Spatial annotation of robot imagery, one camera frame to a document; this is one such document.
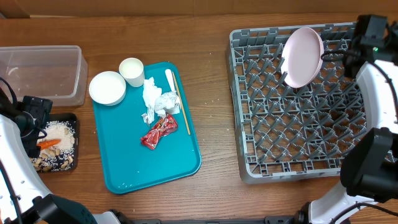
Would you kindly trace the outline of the orange carrot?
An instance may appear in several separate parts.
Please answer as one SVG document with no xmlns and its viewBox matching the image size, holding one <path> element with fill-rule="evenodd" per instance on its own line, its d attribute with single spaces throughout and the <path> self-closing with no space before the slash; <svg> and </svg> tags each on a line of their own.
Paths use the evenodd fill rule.
<svg viewBox="0 0 398 224">
<path fill-rule="evenodd" d="M 41 142 L 37 143 L 37 146 L 40 147 L 41 150 L 44 150 L 44 149 L 46 149 L 48 147 L 52 147 L 60 142 L 61 142 L 60 139 L 51 139 L 51 140 L 41 141 Z"/>
</svg>

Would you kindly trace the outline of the pink round plate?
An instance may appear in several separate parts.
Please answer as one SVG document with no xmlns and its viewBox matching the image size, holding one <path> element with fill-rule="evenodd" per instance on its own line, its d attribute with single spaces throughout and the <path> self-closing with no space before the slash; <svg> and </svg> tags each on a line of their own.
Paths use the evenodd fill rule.
<svg viewBox="0 0 398 224">
<path fill-rule="evenodd" d="M 324 53 L 323 41 L 315 30 L 309 27 L 297 29 L 286 41 L 282 51 L 280 70 L 287 73 L 284 81 L 292 88 L 301 88 L 318 75 Z"/>
</svg>

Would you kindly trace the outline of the white paper bowl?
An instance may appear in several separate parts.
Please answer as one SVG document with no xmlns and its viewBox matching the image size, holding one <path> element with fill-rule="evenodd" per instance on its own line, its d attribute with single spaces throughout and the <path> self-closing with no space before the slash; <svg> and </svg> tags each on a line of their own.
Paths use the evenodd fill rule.
<svg viewBox="0 0 398 224">
<path fill-rule="evenodd" d="M 126 95 L 126 81 L 117 72 L 101 72 L 90 82 L 89 94 L 96 103 L 114 106 L 120 103 Z"/>
</svg>

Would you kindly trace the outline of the white paper cup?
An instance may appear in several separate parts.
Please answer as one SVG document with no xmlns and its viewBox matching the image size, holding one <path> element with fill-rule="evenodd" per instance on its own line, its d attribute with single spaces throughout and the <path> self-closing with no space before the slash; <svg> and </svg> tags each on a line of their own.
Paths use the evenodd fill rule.
<svg viewBox="0 0 398 224">
<path fill-rule="evenodd" d="M 124 59 L 119 65 L 119 73 L 133 87 L 140 87 L 144 83 L 144 65 L 138 58 Z"/>
</svg>

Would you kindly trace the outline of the red snack wrapper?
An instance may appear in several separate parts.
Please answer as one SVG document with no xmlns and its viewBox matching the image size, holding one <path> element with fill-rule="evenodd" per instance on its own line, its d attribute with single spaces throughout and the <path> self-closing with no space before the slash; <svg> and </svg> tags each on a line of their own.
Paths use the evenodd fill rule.
<svg viewBox="0 0 398 224">
<path fill-rule="evenodd" d="M 154 150 L 162 137 L 175 132 L 177 129 L 178 123 L 175 118 L 167 113 L 165 118 L 160 118 L 149 132 L 140 138 L 141 144 L 150 150 Z"/>
</svg>

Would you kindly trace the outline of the white tissue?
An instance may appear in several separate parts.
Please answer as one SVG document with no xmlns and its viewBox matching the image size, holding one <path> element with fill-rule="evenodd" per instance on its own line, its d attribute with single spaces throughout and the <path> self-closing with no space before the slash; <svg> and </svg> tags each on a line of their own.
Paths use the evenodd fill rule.
<svg viewBox="0 0 398 224">
<path fill-rule="evenodd" d="M 162 93 L 162 89 L 155 86 L 153 77 L 144 80 L 143 86 L 142 97 L 147 107 L 147 112 L 141 116 L 148 126 L 155 120 L 155 114 L 161 118 L 165 118 L 167 113 L 179 114 L 180 107 L 177 102 L 180 99 L 175 90 Z"/>
</svg>

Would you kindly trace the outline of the wooden chopstick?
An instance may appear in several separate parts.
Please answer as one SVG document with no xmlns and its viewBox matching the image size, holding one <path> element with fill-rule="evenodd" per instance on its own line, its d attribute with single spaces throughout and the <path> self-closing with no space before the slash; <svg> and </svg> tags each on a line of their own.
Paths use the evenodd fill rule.
<svg viewBox="0 0 398 224">
<path fill-rule="evenodd" d="M 174 79 L 175 89 L 176 89 L 176 91 L 177 91 L 177 95 L 178 95 L 178 98 L 179 98 L 178 105 L 179 105 L 179 107 L 180 107 L 180 109 L 181 109 L 181 111 L 182 111 L 183 117 L 184 117 L 184 121 L 185 121 L 186 129 L 187 129 L 187 133 L 188 133 L 188 135 L 191 135 L 190 127 L 189 127 L 188 120 L 187 120 L 187 116 L 186 116 L 186 113 L 185 113 L 185 108 L 184 108 L 184 105 L 183 105 L 183 103 L 182 103 L 182 97 L 181 97 L 181 95 L 180 95 L 180 90 L 179 90 L 178 83 L 177 83 L 177 79 L 176 79 L 176 77 L 175 77 L 174 72 L 172 72 L 172 77 L 173 77 L 173 79 Z"/>
</svg>

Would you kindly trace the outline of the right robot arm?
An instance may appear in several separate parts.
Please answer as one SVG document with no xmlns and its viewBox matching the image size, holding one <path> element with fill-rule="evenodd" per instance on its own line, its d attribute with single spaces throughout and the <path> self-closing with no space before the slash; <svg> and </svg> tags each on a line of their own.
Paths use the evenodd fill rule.
<svg viewBox="0 0 398 224">
<path fill-rule="evenodd" d="M 348 223 L 350 216 L 397 198 L 397 24 L 377 15 L 360 15 L 346 50 L 325 51 L 321 37 L 303 27 L 288 38 L 282 52 L 286 84 L 303 87 L 324 62 L 342 62 L 363 95 L 366 134 L 346 155 L 340 181 L 322 198 L 307 203 L 290 223 Z"/>
</svg>

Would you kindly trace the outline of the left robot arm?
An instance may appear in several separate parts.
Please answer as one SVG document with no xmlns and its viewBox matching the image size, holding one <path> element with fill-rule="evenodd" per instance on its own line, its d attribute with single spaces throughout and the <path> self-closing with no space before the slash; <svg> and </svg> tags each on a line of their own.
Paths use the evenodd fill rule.
<svg viewBox="0 0 398 224">
<path fill-rule="evenodd" d="M 39 139 L 52 109 L 52 101 L 14 91 L 1 93 L 1 203 L 3 223 L 130 223 L 117 210 L 92 214 L 84 205 L 51 193 L 35 171 L 31 157 L 40 154 Z"/>
</svg>

